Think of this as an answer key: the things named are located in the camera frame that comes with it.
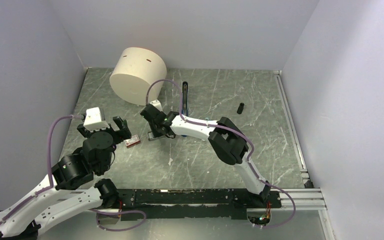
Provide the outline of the red white staple box sleeve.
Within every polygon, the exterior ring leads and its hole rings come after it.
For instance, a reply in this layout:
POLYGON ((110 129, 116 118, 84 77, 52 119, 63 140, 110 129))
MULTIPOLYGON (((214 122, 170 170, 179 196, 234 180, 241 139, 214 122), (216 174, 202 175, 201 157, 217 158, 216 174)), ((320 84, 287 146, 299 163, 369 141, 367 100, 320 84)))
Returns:
POLYGON ((126 148, 131 148, 135 145, 138 145, 141 143, 141 140, 139 138, 130 138, 124 141, 126 148))

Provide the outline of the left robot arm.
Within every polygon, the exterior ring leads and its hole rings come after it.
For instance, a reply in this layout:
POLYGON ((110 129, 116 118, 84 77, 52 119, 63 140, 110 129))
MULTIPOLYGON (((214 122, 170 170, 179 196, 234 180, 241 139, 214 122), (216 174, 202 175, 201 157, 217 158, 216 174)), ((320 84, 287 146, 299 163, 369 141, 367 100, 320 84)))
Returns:
POLYGON ((92 122, 83 115, 77 130, 83 145, 56 164, 47 176, 11 207, 0 211, 0 240, 35 240, 59 223, 84 211, 112 208, 120 200, 115 184, 107 178, 89 189, 81 186, 111 167, 117 144, 131 138, 127 121, 115 116, 114 130, 104 120, 92 122))

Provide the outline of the blue stapler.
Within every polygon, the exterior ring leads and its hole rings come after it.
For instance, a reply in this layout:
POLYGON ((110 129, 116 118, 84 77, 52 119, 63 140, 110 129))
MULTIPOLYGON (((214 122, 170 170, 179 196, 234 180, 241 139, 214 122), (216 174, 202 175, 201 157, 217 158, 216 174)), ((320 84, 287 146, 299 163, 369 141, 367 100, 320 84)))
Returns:
POLYGON ((189 115, 189 108, 188 108, 188 91, 189 91, 189 84, 187 81, 182 82, 182 104, 181 104, 181 113, 185 116, 189 115))

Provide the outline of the staple box tray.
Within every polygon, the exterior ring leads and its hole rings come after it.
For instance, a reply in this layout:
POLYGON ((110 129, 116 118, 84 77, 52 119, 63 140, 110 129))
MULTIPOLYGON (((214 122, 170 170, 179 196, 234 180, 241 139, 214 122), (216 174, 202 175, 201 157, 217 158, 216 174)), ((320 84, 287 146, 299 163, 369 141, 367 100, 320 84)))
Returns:
POLYGON ((154 141, 154 140, 160 138, 160 136, 159 135, 155 136, 152 131, 149 131, 147 133, 147 138, 148 138, 149 141, 154 141))

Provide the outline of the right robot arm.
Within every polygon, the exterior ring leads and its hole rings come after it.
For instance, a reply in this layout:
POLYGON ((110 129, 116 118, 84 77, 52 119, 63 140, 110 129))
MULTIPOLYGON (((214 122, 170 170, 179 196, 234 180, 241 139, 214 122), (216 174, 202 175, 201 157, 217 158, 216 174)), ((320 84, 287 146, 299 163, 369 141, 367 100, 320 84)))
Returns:
POLYGON ((182 135, 209 142, 217 157, 233 166, 241 176, 250 194, 250 202, 255 207, 268 202, 271 187, 251 158, 254 147, 229 118, 215 121, 186 117, 174 111, 165 114, 150 103, 140 115, 157 137, 182 135))

